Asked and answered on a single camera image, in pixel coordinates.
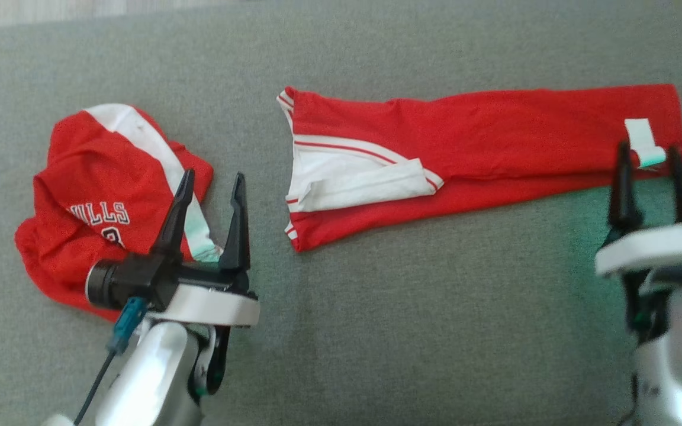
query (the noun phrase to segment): black cable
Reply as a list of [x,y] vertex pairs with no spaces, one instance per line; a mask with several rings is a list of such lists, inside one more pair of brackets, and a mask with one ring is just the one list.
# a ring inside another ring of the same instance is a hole
[[94,399],[94,394],[96,393],[96,390],[99,388],[99,384],[102,383],[102,378],[107,372],[109,364],[110,362],[112,362],[112,359],[114,358],[116,353],[117,353],[116,351],[110,350],[109,353],[107,354],[107,359],[105,359],[105,363],[102,365],[102,369],[99,370],[99,374],[96,375],[94,385],[91,386],[89,395],[86,397],[86,402],[83,403],[83,407],[81,407],[81,410],[78,412],[78,415],[75,416],[75,421],[73,423],[75,423],[76,426],[78,426],[78,424],[81,423],[81,420],[83,420],[83,416],[86,415],[86,411],[89,409],[89,405],[91,405],[91,400]]

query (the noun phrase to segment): jersey number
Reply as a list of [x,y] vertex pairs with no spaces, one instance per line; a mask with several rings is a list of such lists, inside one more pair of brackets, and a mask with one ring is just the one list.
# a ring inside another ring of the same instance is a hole
[[102,237],[105,237],[108,241],[112,243],[119,244],[122,248],[125,248],[123,241],[120,238],[120,231],[116,227],[106,227],[102,230]]

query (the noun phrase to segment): red stripe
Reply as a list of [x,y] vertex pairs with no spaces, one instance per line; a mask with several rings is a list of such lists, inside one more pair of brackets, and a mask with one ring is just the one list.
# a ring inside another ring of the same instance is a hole
[[286,98],[284,98],[284,97],[282,96],[282,94],[278,95],[278,97],[281,98],[281,100],[282,100],[283,102],[286,102],[286,105],[289,105],[289,107],[293,108],[293,105],[291,105],[291,102],[288,102],[288,101],[286,100]]
[[300,142],[298,140],[295,142],[295,144],[304,146],[319,146],[320,148],[346,149],[348,151],[357,151],[357,153],[363,153],[368,154],[369,156],[379,157],[379,159],[384,160],[386,162],[390,162],[391,164],[395,163],[395,161],[393,161],[392,159],[388,159],[387,157],[384,157],[381,154],[373,153],[373,151],[368,151],[367,149],[355,148],[354,146],[330,145],[328,143]]

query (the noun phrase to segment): blue connector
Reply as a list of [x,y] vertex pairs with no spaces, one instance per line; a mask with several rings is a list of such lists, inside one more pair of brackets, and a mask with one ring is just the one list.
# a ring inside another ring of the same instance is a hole
[[112,328],[112,340],[107,343],[108,351],[113,351],[117,355],[122,355],[125,352],[133,331],[141,324],[141,320],[146,315],[147,304],[148,302],[141,297],[128,299],[120,317],[117,318],[117,322]]

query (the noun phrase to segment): gray fabric surface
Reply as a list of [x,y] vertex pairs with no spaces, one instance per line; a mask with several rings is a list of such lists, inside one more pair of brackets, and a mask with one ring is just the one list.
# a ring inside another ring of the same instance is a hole
[[[0,31],[0,424],[74,415],[103,361],[110,325],[43,297],[12,235],[52,125],[106,102],[146,109],[214,165],[204,206],[220,241],[246,173],[262,322],[232,337],[205,425],[614,424],[633,340],[620,287],[593,277],[606,189],[295,254],[274,97],[658,82],[682,98],[682,2],[246,3]],[[671,218],[668,182],[639,184],[639,199]]]

